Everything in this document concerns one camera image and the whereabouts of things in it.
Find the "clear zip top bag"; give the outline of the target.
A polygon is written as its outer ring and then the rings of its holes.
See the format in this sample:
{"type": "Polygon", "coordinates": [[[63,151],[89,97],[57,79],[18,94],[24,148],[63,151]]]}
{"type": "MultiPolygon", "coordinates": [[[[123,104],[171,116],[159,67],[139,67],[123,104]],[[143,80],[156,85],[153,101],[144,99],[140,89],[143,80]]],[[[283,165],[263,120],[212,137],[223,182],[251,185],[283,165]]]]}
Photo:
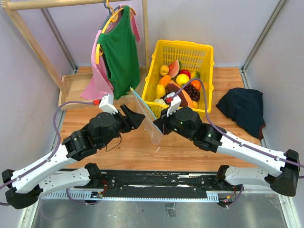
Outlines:
{"type": "Polygon", "coordinates": [[[162,133],[159,128],[153,123],[153,121],[156,120],[156,116],[132,87],[130,88],[130,91],[133,96],[137,113],[143,114],[145,116],[142,125],[146,132],[149,134],[151,143],[154,145],[159,145],[161,143],[162,133]]]}

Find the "papaya slice toy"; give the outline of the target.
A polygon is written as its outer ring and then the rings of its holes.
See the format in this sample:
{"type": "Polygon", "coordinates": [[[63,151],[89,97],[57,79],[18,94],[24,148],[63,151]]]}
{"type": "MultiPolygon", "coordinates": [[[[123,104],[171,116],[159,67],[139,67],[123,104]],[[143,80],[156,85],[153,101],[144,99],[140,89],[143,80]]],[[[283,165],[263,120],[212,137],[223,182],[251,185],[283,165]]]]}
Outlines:
{"type": "MultiPolygon", "coordinates": [[[[173,80],[169,82],[169,84],[166,87],[166,90],[168,93],[176,93],[180,90],[180,86],[175,83],[173,80]]],[[[193,102],[188,95],[188,93],[183,89],[180,91],[178,94],[178,97],[181,99],[181,104],[180,107],[189,107],[189,108],[194,108],[193,102]]]]}

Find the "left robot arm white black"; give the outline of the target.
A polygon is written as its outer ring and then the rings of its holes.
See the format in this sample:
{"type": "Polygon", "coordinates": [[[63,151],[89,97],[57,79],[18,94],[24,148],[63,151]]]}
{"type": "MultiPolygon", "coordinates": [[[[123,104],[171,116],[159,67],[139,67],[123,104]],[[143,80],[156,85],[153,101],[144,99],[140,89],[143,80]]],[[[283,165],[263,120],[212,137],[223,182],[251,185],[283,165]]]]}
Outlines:
{"type": "Polygon", "coordinates": [[[137,129],[145,119],[143,114],[132,111],[124,104],[120,108],[123,113],[99,113],[81,130],[65,138],[54,151],[33,164],[18,171],[5,170],[2,179],[4,186],[9,189],[5,193],[4,205],[23,209],[58,190],[73,187],[96,188],[103,183],[103,177],[95,163],[64,174],[56,172],[97,153],[112,139],[137,129]]]}

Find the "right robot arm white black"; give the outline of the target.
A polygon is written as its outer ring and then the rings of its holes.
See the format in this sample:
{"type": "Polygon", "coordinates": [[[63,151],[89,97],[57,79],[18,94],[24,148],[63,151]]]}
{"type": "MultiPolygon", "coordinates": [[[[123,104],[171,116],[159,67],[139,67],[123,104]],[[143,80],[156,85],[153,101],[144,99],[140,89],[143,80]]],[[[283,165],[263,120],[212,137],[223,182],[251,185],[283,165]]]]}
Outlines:
{"type": "Polygon", "coordinates": [[[188,107],[172,114],[163,110],[153,123],[164,135],[175,132],[201,150],[227,154],[255,165],[255,168],[220,166],[215,178],[220,190],[226,190],[231,185],[260,185],[281,195],[296,195],[300,172],[298,152],[291,149],[275,151],[250,143],[225,129],[204,123],[199,114],[188,107]]]}

